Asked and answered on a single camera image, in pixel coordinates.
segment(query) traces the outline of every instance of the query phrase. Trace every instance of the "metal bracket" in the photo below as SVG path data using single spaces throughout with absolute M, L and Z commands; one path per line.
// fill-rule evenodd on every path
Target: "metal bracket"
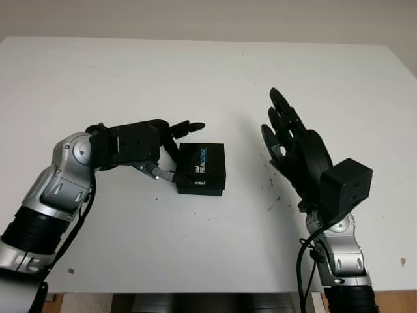
M 153 179 L 165 179 L 166 181 L 172 181 L 174 179 L 175 172 L 165 171 L 156 163 L 141 162 L 133 164 L 132 166 Z
M 323 227 L 317 210 L 307 216 L 306 224 L 310 233 Z M 316 238 L 315 250 L 324 259 L 324 262 L 318 264 L 323 286 L 355 286 L 364 282 L 370 284 L 364 256 L 354 237 L 354 229 L 354 218 L 349 213 Z
M 77 132 L 57 143 L 52 165 L 39 175 L 23 199 L 23 206 L 61 220 L 73 220 L 90 189 L 90 137 Z

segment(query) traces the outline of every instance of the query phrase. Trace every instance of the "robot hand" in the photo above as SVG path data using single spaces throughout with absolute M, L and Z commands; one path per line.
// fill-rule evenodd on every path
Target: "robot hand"
M 310 233 L 307 240 L 300 240 L 296 265 L 301 312 L 306 311 L 301 261 L 307 248 L 314 259 L 313 271 L 318 266 L 331 312 L 378 312 L 350 214 L 369 196 L 372 170 L 351 159 L 333 166 L 320 135 L 305 128 L 278 90 L 271 89 L 270 97 L 274 108 L 268 114 L 275 133 L 267 125 L 261 127 L 270 163 L 302 198 L 298 208 L 307 213 Z
M 100 170 L 110 170 L 118 165 L 130 165 L 154 179 L 178 182 L 187 179 L 158 167 L 160 147 L 164 146 L 174 162 L 178 147 L 173 138 L 204 128 L 204 123 L 183 121 L 169 126 L 167 121 L 154 119 L 107 128 L 103 124 L 91 125 L 86 132 L 93 136 L 91 165 Z

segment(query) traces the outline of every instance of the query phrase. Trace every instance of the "silver robot arm segment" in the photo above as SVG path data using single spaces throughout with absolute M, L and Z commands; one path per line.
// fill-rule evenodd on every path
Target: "silver robot arm segment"
M 54 262 L 62 234 L 90 191 L 90 136 L 78 132 L 55 146 L 52 164 L 39 175 L 0 237 L 2 312 L 35 312 L 31 308 L 44 288 L 43 271 Z
M 310 234 L 322 228 L 317 210 L 307 216 L 306 226 Z M 314 240 L 314 249 L 321 259 L 317 265 L 324 287 L 371 286 L 354 230 L 354 218 L 349 213 Z

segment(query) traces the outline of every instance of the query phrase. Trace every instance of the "white wall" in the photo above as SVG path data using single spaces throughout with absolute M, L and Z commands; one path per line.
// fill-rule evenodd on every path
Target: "white wall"
M 417 76 L 415 0 L 0 0 L 8 35 L 382 44 Z

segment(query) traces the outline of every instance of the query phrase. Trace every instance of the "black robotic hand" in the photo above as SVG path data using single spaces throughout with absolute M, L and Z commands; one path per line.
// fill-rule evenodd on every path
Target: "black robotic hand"
M 174 141 L 204 128 L 204 123 L 183 121 L 170 126 L 167 121 L 153 119 L 115 127 L 91 125 L 91 166 L 101 171 L 118 165 L 129 165 L 155 178 L 178 182 L 186 179 L 158 167 L 160 147 L 164 147 L 174 162 L 178 162 L 178 147 Z
M 262 135 L 272 157 L 270 163 L 292 184 L 302 198 L 300 209 L 319 202 L 320 176 L 332 167 L 332 160 L 320 135 L 307 130 L 283 95 L 270 90 L 275 108 L 268 114 L 275 133 L 265 124 Z

